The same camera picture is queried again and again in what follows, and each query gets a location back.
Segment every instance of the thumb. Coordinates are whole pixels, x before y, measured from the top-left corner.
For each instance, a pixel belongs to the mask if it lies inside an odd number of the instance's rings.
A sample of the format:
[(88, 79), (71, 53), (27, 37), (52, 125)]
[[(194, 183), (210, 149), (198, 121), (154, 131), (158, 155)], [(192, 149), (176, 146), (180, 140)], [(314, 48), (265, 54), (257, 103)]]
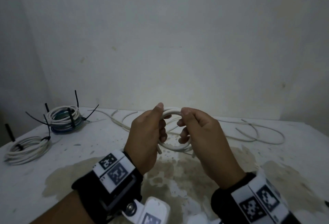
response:
[(147, 118), (150, 120), (150, 122), (156, 123), (158, 126), (162, 113), (163, 113), (163, 103), (160, 102), (156, 105), (156, 107), (153, 108), (153, 110), (150, 112)]
[(181, 114), (182, 119), (186, 124), (187, 130), (191, 137), (193, 138), (193, 136), (198, 135), (202, 127), (199, 125), (198, 120), (196, 120), (192, 112), (187, 107), (183, 107), (181, 110)]

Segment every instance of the hand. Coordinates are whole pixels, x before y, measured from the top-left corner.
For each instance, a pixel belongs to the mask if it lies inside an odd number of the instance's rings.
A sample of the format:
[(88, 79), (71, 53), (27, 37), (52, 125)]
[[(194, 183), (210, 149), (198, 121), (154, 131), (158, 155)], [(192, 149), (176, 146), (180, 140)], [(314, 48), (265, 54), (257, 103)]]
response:
[(158, 103), (153, 110), (144, 112), (131, 124), (124, 151), (142, 175), (149, 172), (157, 160), (158, 140), (161, 142), (167, 140), (166, 122), (163, 119), (160, 120), (162, 113), (163, 103)]
[(203, 111), (184, 107), (177, 125), (186, 126), (180, 143), (191, 136), (191, 145), (206, 174), (222, 189), (227, 189), (246, 174), (237, 163), (219, 122)]

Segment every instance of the right hand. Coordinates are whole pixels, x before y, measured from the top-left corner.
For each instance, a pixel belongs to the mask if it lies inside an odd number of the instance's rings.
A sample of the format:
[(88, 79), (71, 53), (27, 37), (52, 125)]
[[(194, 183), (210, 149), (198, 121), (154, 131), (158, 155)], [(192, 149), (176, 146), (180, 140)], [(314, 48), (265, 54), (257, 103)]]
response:
[(227, 189), (246, 174), (237, 163), (219, 122), (207, 113), (184, 107), (182, 119), (177, 122), (186, 126), (179, 143), (186, 143), (191, 136), (191, 145), (206, 174), (222, 189)]

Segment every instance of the left hand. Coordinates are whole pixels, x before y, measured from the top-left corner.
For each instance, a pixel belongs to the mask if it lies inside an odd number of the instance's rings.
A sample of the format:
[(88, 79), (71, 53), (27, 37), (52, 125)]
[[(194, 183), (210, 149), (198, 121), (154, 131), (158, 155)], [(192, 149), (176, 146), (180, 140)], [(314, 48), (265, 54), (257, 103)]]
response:
[(149, 172), (157, 160), (158, 140), (167, 140), (166, 122), (161, 119), (162, 113), (163, 103), (158, 103), (153, 110), (142, 113), (131, 124), (124, 151), (142, 175)]

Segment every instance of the table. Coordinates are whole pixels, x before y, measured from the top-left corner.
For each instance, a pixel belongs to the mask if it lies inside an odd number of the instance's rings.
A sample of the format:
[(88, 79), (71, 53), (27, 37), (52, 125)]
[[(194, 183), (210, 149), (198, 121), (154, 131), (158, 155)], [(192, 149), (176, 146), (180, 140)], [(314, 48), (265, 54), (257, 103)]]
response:
[[(84, 116), (91, 108), (81, 107)], [(101, 109), (109, 114), (114, 110)], [(131, 111), (119, 111), (121, 119)], [(140, 114), (130, 115), (125, 123)], [(220, 118), (241, 121), (237, 118)], [(91, 170), (93, 164), (115, 149), (124, 147), (128, 132), (114, 124), (106, 115), (94, 112), (91, 123), (65, 135), (51, 133), (52, 148), (38, 160), (18, 166), (0, 163), (0, 223), (27, 224), (47, 211), (70, 192), (71, 184)], [(260, 142), (243, 143), (229, 140), (239, 164), (245, 171), (260, 166), (268, 179), (285, 197), (290, 209), (303, 224), (329, 223), (329, 138), (314, 128), (298, 122), (246, 119), (284, 133), (282, 145)], [(221, 123), (226, 135), (241, 137), (237, 125)], [(249, 126), (238, 126), (254, 135)], [(259, 128), (262, 139), (278, 142), (281, 136)], [(47, 127), (39, 126), (17, 140), (29, 136), (47, 136)], [(169, 135), (168, 143), (177, 145), (177, 136)], [(12, 144), (0, 148), (0, 157)], [(157, 197), (171, 206), (169, 223), (180, 223), (187, 216), (205, 212), (210, 219), (216, 215), (210, 198), (217, 189), (203, 172), (197, 158), (164, 148), (154, 168), (145, 175), (143, 199)], [(123, 219), (113, 223), (128, 223)]]

